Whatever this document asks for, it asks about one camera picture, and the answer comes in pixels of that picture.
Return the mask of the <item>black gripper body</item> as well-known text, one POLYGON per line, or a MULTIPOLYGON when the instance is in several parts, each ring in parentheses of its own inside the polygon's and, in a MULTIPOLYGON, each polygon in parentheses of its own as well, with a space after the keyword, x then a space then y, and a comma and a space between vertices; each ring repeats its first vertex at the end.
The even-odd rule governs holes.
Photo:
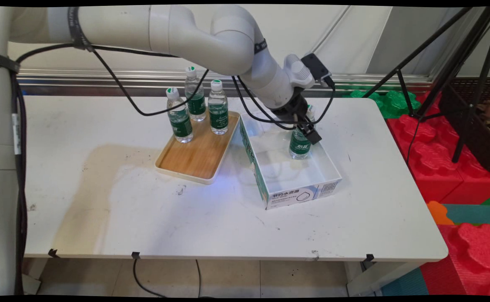
POLYGON ((304 91, 304 88, 294 88, 291 99, 285 105, 277 105, 274 109, 270 109, 270 111, 281 121, 296 122, 297 115, 303 114, 308 110, 308 102, 302 96, 302 91, 304 91))

